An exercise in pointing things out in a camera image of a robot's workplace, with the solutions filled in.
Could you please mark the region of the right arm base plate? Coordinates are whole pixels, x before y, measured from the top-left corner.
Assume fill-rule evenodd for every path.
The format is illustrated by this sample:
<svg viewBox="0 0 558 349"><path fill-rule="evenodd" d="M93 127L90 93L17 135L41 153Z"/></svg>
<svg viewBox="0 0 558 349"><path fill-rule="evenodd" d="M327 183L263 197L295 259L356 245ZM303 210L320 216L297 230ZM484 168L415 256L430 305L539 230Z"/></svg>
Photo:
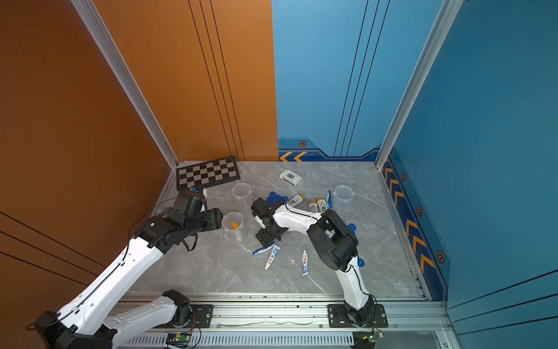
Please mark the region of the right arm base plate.
<svg viewBox="0 0 558 349"><path fill-rule="evenodd" d="M327 305L328 323L331 328L378 328L389 327L382 304L372 305L359 311L345 304Z"/></svg>

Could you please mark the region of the toothpaste tube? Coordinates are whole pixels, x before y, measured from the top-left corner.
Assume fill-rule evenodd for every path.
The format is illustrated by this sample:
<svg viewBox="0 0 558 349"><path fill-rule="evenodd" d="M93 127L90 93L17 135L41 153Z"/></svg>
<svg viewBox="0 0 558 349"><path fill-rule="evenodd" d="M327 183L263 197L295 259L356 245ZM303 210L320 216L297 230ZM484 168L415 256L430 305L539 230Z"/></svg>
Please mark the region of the toothpaste tube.
<svg viewBox="0 0 558 349"><path fill-rule="evenodd" d="M271 265L275 261L276 257L278 256L279 251L280 251L280 247L277 246L277 245L274 245L273 248L271 249L270 257L268 257L267 262L265 264L265 267L264 267L265 270L268 270L271 267Z"/></svg>
<svg viewBox="0 0 558 349"><path fill-rule="evenodd" d="M302 253L302 276L307 276L309 273L308 262L308 253L307 250L304 250Z"/></svg>

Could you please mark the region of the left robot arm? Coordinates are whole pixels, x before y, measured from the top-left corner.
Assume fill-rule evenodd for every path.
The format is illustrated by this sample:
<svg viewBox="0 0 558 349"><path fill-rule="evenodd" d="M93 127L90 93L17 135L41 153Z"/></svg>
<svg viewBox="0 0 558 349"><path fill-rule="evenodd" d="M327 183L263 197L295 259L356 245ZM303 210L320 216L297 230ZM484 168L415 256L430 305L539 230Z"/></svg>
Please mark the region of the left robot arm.
<svg viewBox="0 0 558 349"><path fill-rule="evenodd" d="M28 331L38 333L46 348L117 348L154 327L194 327L190 299L171 289L154 301L121 315L109 313L129 288L172 247L200 232L222 226L219 209L167 210L148 218L118 257L59 311L45 311Z"/></svg>

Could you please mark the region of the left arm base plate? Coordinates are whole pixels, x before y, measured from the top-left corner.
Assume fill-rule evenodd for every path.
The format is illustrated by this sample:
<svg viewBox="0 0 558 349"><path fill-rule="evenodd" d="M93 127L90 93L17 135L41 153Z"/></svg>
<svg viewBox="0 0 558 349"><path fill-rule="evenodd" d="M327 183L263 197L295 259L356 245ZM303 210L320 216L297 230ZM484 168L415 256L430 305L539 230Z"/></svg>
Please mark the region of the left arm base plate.
<svg viewBox="0 0 558 349"><path fill-rule="evenodd" d="M156 329L190 329L199 327L207 329L212 322L214 306L211 304L181 305L170 322L155 327Z"/></svg>

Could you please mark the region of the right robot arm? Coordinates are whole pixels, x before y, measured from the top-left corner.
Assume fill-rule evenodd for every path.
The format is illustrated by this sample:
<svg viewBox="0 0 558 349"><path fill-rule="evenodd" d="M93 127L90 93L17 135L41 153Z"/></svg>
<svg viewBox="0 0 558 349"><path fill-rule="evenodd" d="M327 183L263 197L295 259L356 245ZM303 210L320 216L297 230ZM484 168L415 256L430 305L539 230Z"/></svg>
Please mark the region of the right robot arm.
<svg viewBox="0 0 558 349"><path fill-rule="evenodd" d="M287 231L308 236L323 264L336 272L351 324L373 327L378 303L359 270L358 239L334 210L313 213L284 202L270 205L259 198L251 205L251 213L261 226L256 238L263 247L280 241Z"/></svg>

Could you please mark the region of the clear plastic cup front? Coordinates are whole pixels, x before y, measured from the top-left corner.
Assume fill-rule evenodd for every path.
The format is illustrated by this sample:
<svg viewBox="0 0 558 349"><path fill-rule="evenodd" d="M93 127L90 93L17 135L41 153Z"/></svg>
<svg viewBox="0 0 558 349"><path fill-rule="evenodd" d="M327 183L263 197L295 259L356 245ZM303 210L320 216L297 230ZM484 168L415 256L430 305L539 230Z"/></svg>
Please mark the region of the clear plastic cup front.
<svg viewBox="0 0 558 349"><path fill-rule="evenodd" d="M223 229L234 236L236 241L244 240L244 218L239 212L231 212L224 216L222 220Z"/></svg>

